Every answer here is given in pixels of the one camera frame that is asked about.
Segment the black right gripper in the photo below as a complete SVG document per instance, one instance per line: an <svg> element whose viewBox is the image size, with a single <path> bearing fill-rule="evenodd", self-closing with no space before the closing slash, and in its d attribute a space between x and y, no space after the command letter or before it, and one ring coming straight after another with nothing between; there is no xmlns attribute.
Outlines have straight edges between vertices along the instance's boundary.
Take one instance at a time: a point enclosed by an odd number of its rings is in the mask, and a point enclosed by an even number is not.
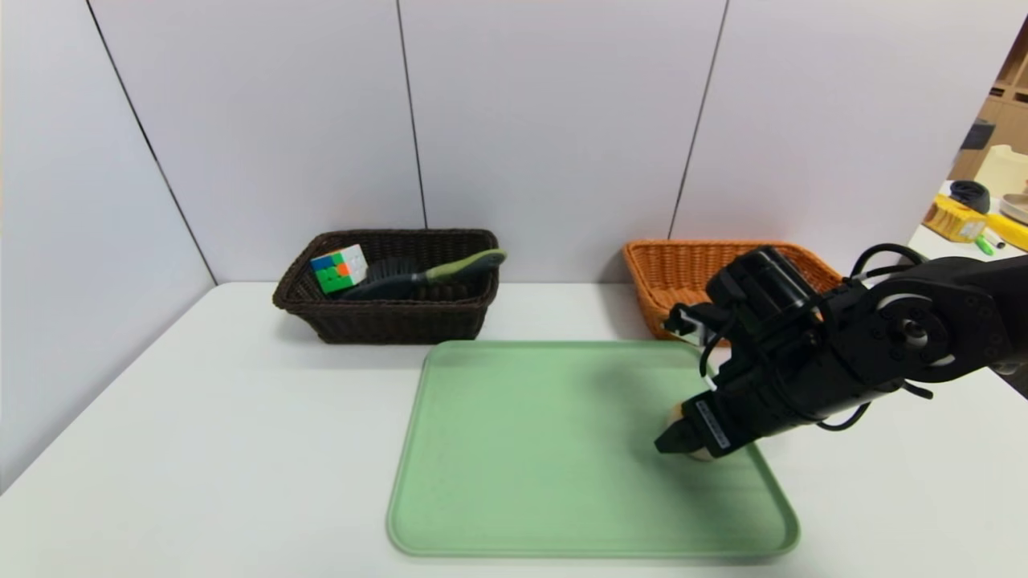
<svg viewBox="0 0 1028 578"><path fill-rule="evenodd" d="M655 439L657 451L691 454L698 438L710 458L722 458L800 425L799 406L771 370L724 371L699 381L704 390L683 403L683 416L668 418Z"/></svg>

